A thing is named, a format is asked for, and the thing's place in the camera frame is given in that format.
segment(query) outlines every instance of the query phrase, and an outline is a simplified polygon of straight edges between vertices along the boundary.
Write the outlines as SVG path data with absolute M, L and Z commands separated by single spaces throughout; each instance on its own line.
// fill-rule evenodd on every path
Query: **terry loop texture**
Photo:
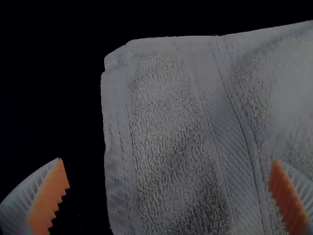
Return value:
M 273 158 L 313 177 L 311 28 L 135 40 L 105 58 L 115 235 L 285 233 L 266 185 Z

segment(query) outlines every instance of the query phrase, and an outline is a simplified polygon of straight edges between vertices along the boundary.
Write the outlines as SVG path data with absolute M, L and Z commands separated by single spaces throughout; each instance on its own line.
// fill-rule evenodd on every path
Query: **dark background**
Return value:
M 105 17 L 104 6 L 53 2 L 13 4 L 1 11 L 0 201 L 37 168 L 62 158 L 71 188 L 52 235 L 111 234 L 100 96 L 108 53 L 132 39 L 223 35 L 310 19 L 204 17 L 190 24 L 167 17 L 140 20 L 135 14 L 122 19 L 116 12 Z

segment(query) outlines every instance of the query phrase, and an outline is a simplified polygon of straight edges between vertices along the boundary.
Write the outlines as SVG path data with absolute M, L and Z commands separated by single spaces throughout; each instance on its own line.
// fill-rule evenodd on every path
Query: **terry cloth towel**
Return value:
M 115 235 L 286 234 L 268 175 L 313 180 L 313 22 L 134 40 L 105 69 Z

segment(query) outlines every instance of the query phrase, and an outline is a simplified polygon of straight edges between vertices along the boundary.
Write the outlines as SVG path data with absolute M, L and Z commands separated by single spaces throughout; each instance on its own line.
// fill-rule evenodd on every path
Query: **towel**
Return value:
M 115 235 L 286 234 L 273 159 L 313 180 L 313 22 L 149 38 L 105 58 Z

